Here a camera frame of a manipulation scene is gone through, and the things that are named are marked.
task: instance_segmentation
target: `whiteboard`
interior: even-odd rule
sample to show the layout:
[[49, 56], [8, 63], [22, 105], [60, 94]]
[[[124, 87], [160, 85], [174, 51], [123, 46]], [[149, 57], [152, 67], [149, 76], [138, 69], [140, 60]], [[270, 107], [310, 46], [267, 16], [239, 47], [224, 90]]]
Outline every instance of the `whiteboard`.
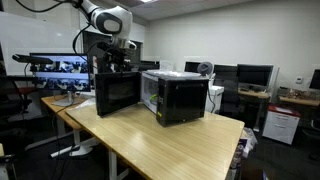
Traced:
[[[0, 12], [0, 41], [8, 75], [23, 75], [26, 64], [12, 59], [13, 54], [30, 52], [73, 53], [72, 41], [78, 30], [42, 20]], [[78, 39], [77, 51], [82, 42]]]

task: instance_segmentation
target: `black chair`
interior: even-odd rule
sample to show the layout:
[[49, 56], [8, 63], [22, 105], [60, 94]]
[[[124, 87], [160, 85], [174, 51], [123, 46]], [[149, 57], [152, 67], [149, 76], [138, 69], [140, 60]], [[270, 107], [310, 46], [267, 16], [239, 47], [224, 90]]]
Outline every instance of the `black chair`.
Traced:
[[22, 113], [24, 102], [17, 85], [5, 76], [0, 84], [0, 118]]
[[238, 78], [216, 76], [214, 85], [224, 87], [219, 114], [238, 119], [240, 99], [238, 95]]
[[9, 123], [8, 117], [24, 112], [24, 100], [16, 84], [6, 76], [0, 77], [0, 143], [8, 153], [22, 150], [26, 141], [26, 130], [15, 123]]
[[[318, 105], [316, 111], [314, 112], [311, 119], [311, 127], [313, 130], [304, 129], [302, 132], [310, 139], [319, 141], [320, 143], [320, 104]], [[309, 155], [312, 160], [320, 160], [320, 151], [313, 152]]]

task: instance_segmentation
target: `monitor screen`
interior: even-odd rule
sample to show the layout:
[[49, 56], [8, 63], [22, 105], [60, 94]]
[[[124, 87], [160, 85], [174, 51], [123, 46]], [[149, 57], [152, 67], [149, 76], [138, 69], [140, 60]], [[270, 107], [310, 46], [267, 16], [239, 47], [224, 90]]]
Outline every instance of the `monitor screen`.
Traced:
[[268, 86], [273, 66], [238, 65], [239, 83]]
[[89, 67], [86, 54], [30, 53], [33, 57], [49, 58], [53, 64], [36, 65], [36, 87], [47, 90], [90, 92]]
[[310, 88], [320, 90], [320, 69], [314, 70]]
[[237, 66], [215, 64], [213, 68], [213, 73], [215, 73], [216, 76], [237, 77], [237, 72], [238, 72]]
[[200, 64], [199, 62], [186, 62], [184, 71], [198, 73], [199, 64]]

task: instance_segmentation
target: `white cabinet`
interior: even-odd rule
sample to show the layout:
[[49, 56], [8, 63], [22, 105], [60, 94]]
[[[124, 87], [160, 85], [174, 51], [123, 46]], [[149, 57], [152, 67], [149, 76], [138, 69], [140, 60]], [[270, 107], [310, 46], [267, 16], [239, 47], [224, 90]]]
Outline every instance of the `white cabinet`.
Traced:
[[262, 136], [291, 145], [299, 119], [295, 111], [270, 105]]

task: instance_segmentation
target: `office desk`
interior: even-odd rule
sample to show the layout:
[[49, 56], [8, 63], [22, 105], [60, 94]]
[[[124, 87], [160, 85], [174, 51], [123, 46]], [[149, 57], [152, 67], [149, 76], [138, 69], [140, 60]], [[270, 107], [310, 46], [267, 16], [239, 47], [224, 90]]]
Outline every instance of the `office desk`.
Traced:
[[[55, 96], [55, 98], [57, 100], [61, 99], [63, 97], [64, 96], [62, 96], [62, 95]], [[58, 112], [58, 111], [60, 111], [61, 109], [64, 108], [64, 107], [52, 105], [52, 103], [54, 101], [56, 101], [53, 96], [41, 98], [41, 101], [50, 110], [52, 110], [54, 113], [56, 113], [56, 112]], [[63, 137], [66, 137], [66, 136], [69, 136], [69, 135], [73, 134], [73, 132], [66, 133], [65, 127], [64, 127], [64, 122], [66, 122], [72, 129], [75, 129], [75, 130], [80, 130], [81, 129], [81, 127], [76, 122], [74, 122], [69, 116], [67, 116], [66, 113], [65, 113], [67, 109], [73, 108], [75, 106], [77, 106], [77, 105], [73, 105], [73, 106], [67, 107], [66, 109], [62, 110], [61, 112], [59, 112], [57, 114], [57, 131], [58, 131], [58, 137], [59, 138], [63, 138]], [[25, 150], [28, 150], [28, 149], [31, 149], [31, 148], [37, 147], [39, 145], [46, 144], [46, 143], [49, 143], [51, 141], [55, 141], [55, 140], [57, 140], [57, 137], [54, 136], [54, 137], [51, 137], [51, 138], [48, 138], [48, 139], [45, 139], [45, 140], [30, 144], [25, 148]]]
[[280, 101], [283, 102], [289, 102], [294, 104], [301, 104], [301, 105], [307, 105], [307, 106], [319, 106], [320, 101], [319, 100], [306, 100], [306, 99], [292, 99], [287, 97], [279, 97]]
[[[55, 96], [55, 98], [57, 100], [63, 98], [64, 96]], [[85, 99], [80, 99], [78, 98], [79, 101], [82, 103], [85, 101]], [[44, 98], [41, 98], [41, 101], [50, 109], [52, 110], [54, 113], [57, 113], [58, 111], [60, 111], [61, 109], [63, 109], [64, 107], [61, 107], [61, 106], [55, 106], [55, 105], [52, 105], [53, 102], [55, 102], [56, 100], [54, 99], [53, 96], [50, 96], [50, 97], [44, 97]], [[78, 106], [79, 104], [75, 104], [75, 105], [72, 105], [70, 107], [67, 107], [66, 109], [60, 111], [57, 116], [58, 118], [62, 119], [64, 122], [66, 122], [72, 129], [76, 129], [76, 130], [80, 130], [81, 127], [79, 126], [78, 123], [76, 123], [72, 118], [70, 118], [67, 114], [66, 114], [66, 111], [68, 109], [71, 109], [71, 108], [74, 108], [76, 106]]]
[[[55, 98], [56, 99], [61, 99], [62, 97], [63, 96], [56, 96]], [[53, 96], [41, 98], [41, 100], [54, 113], [57, 113], [58, 111], [60, 111], [61, 109], [64, 108], [64, 107], [52, 105], [52, 103], [56, 101]], [[77, 100], [79, 100], [79, 102], [82, 103], [86, 99], [77, 98]], [[59, 135], [66, 134], [65, 130], [64, 130], [64, 124], [63, 124], [63, 121], [64, 121], [73, 129], [73, 138], [74, 138], [74, 145], [75, 146], [73, 148], [70, 146], [70, 147], [62, 149], [62, 150], [60, 150], [58, 152], [52, 153], [51, 154], [52, 158], [55, 158], [55, 157], [57, 157], [59, 155], [62, 155], [64, 153], [68, 153], [72, 149], [75, 149], [75, 148], [78, 148], [78, 147], [80, 147], [79, 150], [72, 151], [72, 153], [70, 153], [70, 156], [85, 155], [85, 154], [88, 154], [92, 150], [92, 146], [95, 146], [95, 145], [98, 144], [98, 142], [94, 138], [90, 138], [90, 139], [87, 139], [87, 140], [81, 142], [81, 140], [80, 140], [80, 131], [82, 130], [81, 126], [77, 122], [75, 122], [70, 116], [68, 116], [66, 114], [66, 111], [68, 109], [72, 109], [72, 108], [74, 108], [76, 106], [79, 106], [79, 104], [75, 104], [75, 105], [72, 105], [70, 107], [67, 107], [67, 108], [63, 109], [62, 111], [58, 112], [58, 114], [57, 114], [57, 118], [58, 118], [57, 126], [58, 126]]]
[[263, 102], [265, 100], [269, 99], [269, 94], [265, 93], [265, 92], [254, 92], [254, 91], [241, 91], [240, 89], [238, 90], [238, 93], [240, 95], [245, 95], [245, 96], [251, 96], [251, 97], [255, 97], [259, 99], [259, 110], [258, 110], [258, 114], [257, 114], [257, 118], [256, 118], [256, 122], [254, 124], [253, 130], [256, 132], [260, 131], [260, 116], [261, 116], [261, 111], [262, 111], [262, 106], [263, 106]]
[[201, 120], [163, 128], [143, 104], [106, 117], [95, 106], [67, 111], [109, 149], [110, 179], [116, 155], [146, 179], [225, 179], [244, 123], [205, 113]]

